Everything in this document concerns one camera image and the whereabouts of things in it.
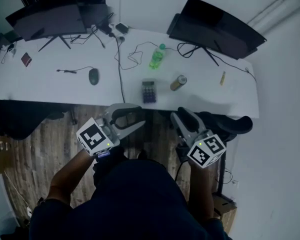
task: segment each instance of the can lid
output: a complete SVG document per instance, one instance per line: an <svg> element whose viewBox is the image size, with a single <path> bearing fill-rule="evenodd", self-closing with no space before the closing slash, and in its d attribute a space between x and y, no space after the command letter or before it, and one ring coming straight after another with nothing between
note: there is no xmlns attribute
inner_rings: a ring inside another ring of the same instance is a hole
<svg viewBox="0 0 300 240"><path fill-rule="evenodd" d="M187 78L184 75L179 75L178 76L178 81L180 84L185 85L187 82Z"/></svg>

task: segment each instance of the monitor screen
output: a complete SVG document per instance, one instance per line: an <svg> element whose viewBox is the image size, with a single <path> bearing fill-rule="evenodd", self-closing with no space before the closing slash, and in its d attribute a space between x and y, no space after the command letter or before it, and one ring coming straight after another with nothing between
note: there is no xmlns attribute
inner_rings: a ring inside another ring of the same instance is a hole
<svg viewBox="0 0 300 240"><path fill-rule="evenodd" d="M187 1L169 34L234 59L245 58L267 41L241 20L201 0Z"/></svg>
<svg viewBox="0 0 300 240"><path fill-rule="evenodd" d="M76 0L40 1L14 12L6 20L25 41L87 33Z"/></svg>

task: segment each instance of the computer mouse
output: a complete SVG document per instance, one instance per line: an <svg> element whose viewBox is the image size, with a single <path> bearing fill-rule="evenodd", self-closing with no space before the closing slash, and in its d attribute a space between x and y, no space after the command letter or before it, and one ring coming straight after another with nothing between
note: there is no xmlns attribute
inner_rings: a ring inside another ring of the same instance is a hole
<svg viewBox="0 0 300 240"><path fill-rule="evenodd" d="M92 68L89 71L89 81L90 84L95 86L99 82L99 71L97 68Z"/></svg>

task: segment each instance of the white desk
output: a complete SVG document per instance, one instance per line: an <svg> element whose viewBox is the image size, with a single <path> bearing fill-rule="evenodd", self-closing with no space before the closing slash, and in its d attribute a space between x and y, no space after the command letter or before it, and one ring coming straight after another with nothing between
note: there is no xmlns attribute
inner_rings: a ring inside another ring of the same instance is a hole
<svg viewBox="0 0 300 240"><path fill-rule="evenodd" d="M1 64L0 59L0 100L100 106L123 102L118 63L114 59L117 44L114 39L105 37L102 33L98 35L106 43L106 49L102 48L95 36L84 45L70 44L71 49L57 38L40 52L38 48L48 39L17 42L14 58L7 57L4 64ZM131 29L120 47L123 68L134 66L127 59L127 55L135 50L137 44L146 41L158 45L164 43L166 47L173 49L179 43L178 40L168 38L166 34ZM195 112L259 117L257 87L251 75L216 58L218 67L203 49L196 50L191 58L183 58L177 51L167 49L160 68L152 70L148 65L154 49L155 46L150 43L140 45L138 51L143 51L142 64L133 69L121 70L126 102L145 109L177 110L178 107L186 107ZM28 67L21 61L25 52L32 58ZM214 54L243 70L247 67L254 74L249 62L234 60L216 52ZM75 70L86 66L99 69L100 80L97 85L89 83L89 68L78 71L77 74L56 72L57 69ZM224 71L225 80L221 86L220 80ZM187 83L179 90L171 91L170 84L179 75L185 75ZM142 79L156 79L156 103L143 104Z"/></svg>

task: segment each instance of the forearm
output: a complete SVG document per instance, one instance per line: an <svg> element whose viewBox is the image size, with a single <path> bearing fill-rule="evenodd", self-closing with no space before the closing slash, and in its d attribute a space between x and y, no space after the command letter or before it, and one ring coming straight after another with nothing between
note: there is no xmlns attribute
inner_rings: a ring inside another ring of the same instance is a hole
<svg viewBox="0 0 300 240"><path fill-rule="evenodd" d="M208 168L202 169L195 164L190 166L189 211L200 224L203 224L214 215L210 172Z"/></svg>
<svg viewBox="0 0 300 240"><path fill-rule="evenodd" d="M94 158L84 149L81 150L53 176L47 199L62 199L61 201L69 204L71 193L75 190L93 160Z"/></svg>

